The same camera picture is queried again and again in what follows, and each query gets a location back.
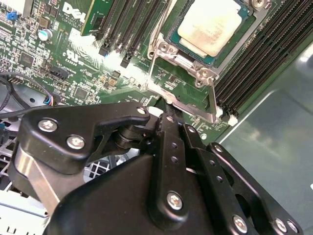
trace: connector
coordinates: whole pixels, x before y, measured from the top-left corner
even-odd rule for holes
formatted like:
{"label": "connector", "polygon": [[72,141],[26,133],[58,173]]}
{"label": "connector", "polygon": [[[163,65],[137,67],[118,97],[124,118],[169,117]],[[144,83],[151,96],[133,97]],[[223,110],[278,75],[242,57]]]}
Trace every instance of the connector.
{"label": "connector", "polygon": [[34,0],[0,0],[0,7],[6,8],[8,14],[15,13],[21,17],[28,17],[31,15],[33,3]]}
{"label": "connector", "polygon": [[17,12],[8,12],[6,13],[6,19],[7,20],[10,20],[10,21],[15,21],[18,19],[18,14]]}

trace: dell logo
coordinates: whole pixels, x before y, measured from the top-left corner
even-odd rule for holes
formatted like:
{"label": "dell logo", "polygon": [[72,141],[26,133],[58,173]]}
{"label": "dell logo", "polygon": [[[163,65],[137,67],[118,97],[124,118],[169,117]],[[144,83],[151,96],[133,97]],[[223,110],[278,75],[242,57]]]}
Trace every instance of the dell logo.
{"label": "dell logo", "polygon": [[79,9],[74,9],[70,4],[64,2],[63,12],[66,14],[72,15],[75,19],[79,19],[81,23],[85,23],[85,13],[81,13]]}

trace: gray metal panel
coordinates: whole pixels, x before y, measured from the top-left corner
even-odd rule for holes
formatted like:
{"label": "gray metal panel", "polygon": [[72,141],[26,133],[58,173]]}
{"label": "gray metal panel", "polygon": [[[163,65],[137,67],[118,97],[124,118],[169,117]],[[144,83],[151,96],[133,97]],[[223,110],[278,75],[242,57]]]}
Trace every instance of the gray metal panel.
{"label": "gray metal panel", "polygon": [[313,44],[218,142],[313,234]]}

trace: blue connector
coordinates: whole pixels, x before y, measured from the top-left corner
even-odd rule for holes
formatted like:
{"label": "blue connector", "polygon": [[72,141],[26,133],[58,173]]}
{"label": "blue connector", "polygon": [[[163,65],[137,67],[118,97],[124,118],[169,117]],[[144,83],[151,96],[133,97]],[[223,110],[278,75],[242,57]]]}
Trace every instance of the blue connector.
{"label": "blue connector", "polygon": [[10,21],[14,21],[18,19],[18,14],[17,12],[8,12],[6,13],[6,19]]}

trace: white connector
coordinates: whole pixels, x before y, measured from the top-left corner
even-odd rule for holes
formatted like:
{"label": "white connector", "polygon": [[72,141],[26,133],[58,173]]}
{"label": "white connector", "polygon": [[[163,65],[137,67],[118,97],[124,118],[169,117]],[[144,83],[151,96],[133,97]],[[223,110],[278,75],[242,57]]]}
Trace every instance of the white connector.
{"label": "white connector", "polygon": [[17,12],[22,17],[28,17],[31,14],[31,8],[34,0],[0,0],[0,6],[6,7],[8,12]]}

